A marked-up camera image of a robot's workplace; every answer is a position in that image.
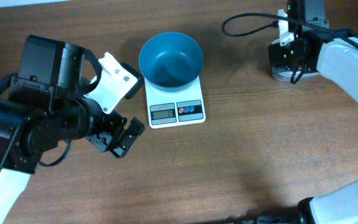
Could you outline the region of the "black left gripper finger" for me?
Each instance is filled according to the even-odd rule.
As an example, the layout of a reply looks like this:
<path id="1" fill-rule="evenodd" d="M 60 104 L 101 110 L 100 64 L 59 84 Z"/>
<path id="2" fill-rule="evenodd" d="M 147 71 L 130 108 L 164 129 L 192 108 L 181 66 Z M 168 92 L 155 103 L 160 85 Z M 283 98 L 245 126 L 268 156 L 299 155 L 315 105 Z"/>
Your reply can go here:
<path id="1" fill-rule="evenodd" d="M 117 159 L 123 158 L 144 131 L 145 125 L 134 117 L 128 128 L 124 129 L 119 137 L 114 138 L 110 153 Z"/>
<path id="2" fill-rule="evenodd" d="M 124 69 L 126 69 L 131 75 L 133 75 L 137 80 L 135 85 L 125 95 L 125 99 L 130 100 L 142 87 L 142 85 L 144 84 L 144 81 L 143 81 L 141 73 L 139 73 L 137 70 L 132 68 L 127 63 L 121 62 L 121 66 Z"/>

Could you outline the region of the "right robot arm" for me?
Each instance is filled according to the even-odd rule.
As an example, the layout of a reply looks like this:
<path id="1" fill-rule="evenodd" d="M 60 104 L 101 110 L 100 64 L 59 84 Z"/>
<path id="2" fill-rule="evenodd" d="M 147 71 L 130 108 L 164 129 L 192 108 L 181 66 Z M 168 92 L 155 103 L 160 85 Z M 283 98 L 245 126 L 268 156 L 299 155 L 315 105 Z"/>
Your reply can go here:
<path id="1" fill-rule="evenodd" d="M 288 1 L 273 15 L 279 38 L 268 47 L 270 71 L 296 84 L 319 75 L 358 106 L 358 34 L 330 29 L 323 1 Z M 358 179 L 330 193 L 302 200 L 300 223 L 358 223 Z"/>

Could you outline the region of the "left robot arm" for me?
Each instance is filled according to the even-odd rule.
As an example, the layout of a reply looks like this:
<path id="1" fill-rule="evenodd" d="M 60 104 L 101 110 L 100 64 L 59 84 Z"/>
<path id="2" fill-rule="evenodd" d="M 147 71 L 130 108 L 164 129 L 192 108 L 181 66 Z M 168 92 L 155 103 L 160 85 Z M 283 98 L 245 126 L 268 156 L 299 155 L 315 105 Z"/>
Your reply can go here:
<path id="1" fill-rule="evenodd" d="M 143 81 L 110 53 L 30 35 L 19 71 L 0 80 L 0 223 L 42 165 L 42 155 L 86 139 L 97 150 L 124 157 L 144 132 L 138 119 L 116 112 Z"/>

